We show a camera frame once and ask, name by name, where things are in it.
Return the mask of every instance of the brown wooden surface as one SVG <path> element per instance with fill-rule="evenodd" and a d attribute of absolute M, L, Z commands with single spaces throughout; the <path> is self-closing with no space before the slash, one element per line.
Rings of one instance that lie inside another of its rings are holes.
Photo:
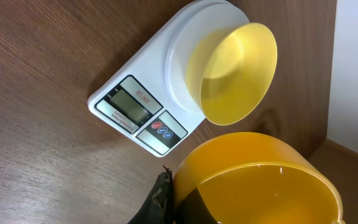
<path fill-rule="evenodd" d="M 327 139 L 309 161 L 341 194 L 346 224 L 358 224 L 358 154 Z"/>
<path fill-rule="evenodd" d="M 326 137 L 336 1 L 234 1 L 278 44 L 261 104 L 203 122 L 158 159 L 93 116 L 87 98 L 189 1 L 0 1 L 0 223 L 125 223 L 166 164 L 234 131 L 308 156 Z"/>

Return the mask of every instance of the kitchen scale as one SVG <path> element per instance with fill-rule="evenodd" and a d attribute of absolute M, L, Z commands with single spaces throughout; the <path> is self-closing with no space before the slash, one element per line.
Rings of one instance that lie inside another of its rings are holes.
<path fill-rule="evenodd" d="M 226 1 L 188 4 L 90 96 L 89 110 L 153 155 L 167 155 L 205 119 L 185 83 L 193 49 L 214 31 L 246 23 Z"/>

